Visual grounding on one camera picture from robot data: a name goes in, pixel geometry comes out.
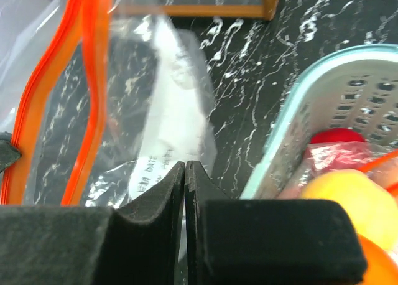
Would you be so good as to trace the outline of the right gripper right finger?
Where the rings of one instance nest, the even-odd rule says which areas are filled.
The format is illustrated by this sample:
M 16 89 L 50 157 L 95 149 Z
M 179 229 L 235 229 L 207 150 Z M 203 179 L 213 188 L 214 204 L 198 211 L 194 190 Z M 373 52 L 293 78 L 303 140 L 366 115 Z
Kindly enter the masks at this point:
M 367 261 L 329 200 L 232 200 L 202 164 L 185 169 L 190 284 L 358 284 Z

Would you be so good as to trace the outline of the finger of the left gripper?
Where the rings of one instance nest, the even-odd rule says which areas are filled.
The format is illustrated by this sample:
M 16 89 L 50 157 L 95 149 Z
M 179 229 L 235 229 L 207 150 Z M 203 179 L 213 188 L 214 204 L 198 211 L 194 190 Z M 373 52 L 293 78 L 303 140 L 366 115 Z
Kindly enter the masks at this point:
M 21 158 L 21 152 L 11 144 L 11 138 L 9 132 L 0 133 L 0 173 Z

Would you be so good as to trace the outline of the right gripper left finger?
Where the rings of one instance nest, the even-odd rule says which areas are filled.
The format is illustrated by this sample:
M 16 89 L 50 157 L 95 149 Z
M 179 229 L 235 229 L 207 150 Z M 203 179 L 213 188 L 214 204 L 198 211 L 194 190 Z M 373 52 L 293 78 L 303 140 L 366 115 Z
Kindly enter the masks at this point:
M 172 284 L 185 165 L 127 205 L 1 208 L 2 284 Z

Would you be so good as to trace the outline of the clear zip bag orange zipper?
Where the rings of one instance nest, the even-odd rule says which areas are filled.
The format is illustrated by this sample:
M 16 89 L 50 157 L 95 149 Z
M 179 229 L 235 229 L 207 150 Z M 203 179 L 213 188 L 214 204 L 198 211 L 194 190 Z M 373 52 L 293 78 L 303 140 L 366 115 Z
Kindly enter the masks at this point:
M 157 0 L 54 0 L 1 75 L 20 158 L 2 205 L 120 207 L 177 162 L 216 157 L 213 85 L 196 37 Z

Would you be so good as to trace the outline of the orange persimmon toy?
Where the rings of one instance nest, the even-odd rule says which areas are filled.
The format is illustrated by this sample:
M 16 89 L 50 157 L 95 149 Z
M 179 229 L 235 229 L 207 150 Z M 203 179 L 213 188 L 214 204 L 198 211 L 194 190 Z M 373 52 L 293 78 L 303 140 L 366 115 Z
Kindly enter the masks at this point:
M 368 268 L 363 276 L 363 285 L 398 285 L 397 265 L 378 245 L 359 235 Z

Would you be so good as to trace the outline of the light blue plastic basket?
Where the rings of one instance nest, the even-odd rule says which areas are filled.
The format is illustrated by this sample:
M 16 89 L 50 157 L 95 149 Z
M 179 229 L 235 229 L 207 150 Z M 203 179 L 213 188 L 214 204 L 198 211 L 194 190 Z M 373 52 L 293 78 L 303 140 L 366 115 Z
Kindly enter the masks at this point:
M 350 128 L 371 143 L 397 148 L 397 45 L 359 45 L 309 66 L 294 83 L 241 199 L 276 197 L 310 138 Z

